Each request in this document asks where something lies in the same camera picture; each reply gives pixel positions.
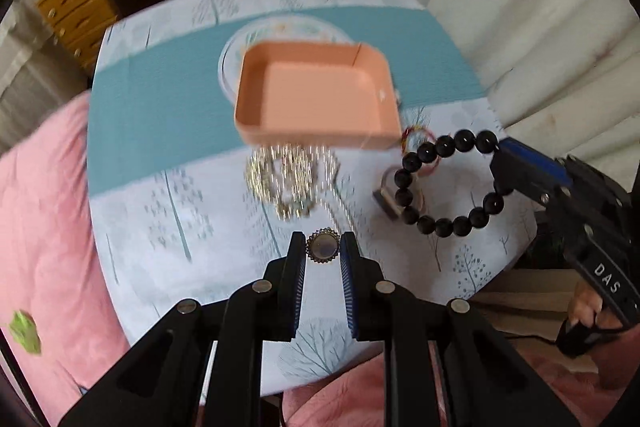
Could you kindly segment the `person right hand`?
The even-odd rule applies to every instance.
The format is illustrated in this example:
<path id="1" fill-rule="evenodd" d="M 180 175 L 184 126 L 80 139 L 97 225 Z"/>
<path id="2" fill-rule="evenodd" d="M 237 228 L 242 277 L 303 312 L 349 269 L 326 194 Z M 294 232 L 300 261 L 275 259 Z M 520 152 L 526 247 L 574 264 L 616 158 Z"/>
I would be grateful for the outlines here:
<path id="1" fill-rule="evenodd" d="M 579 281 L 567 310 L 570 327 L 578 323 L 598 329 L 621 329 L 623 324 L 609 309 L 603 308 L 603 300 L 588 283 Z"/>

